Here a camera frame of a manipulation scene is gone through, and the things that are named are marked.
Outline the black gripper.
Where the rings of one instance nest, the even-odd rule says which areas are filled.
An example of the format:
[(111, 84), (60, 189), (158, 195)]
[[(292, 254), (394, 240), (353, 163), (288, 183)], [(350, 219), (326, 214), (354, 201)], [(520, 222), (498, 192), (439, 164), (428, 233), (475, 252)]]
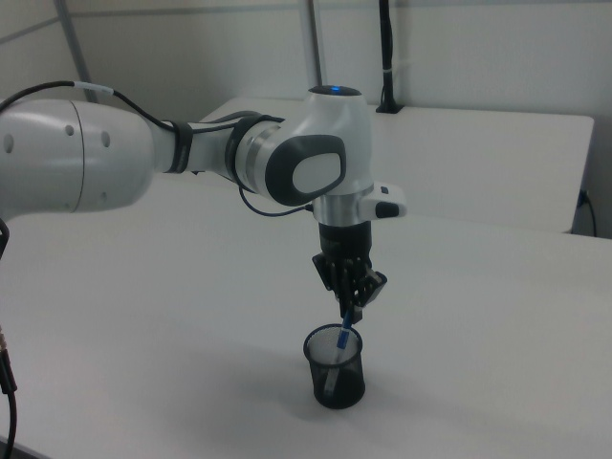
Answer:
[[(387, 283), (384, 274), (372, 269), (371, 223), (349, 227), (318, 224), (318, 231), (322, 252), (313, 257), (313, 263), (325, 289), (334, 293), (340, 317), (352, 326), (362, 320), (365, 307)], [(359, 260), (354, 265), (352, 259)]]

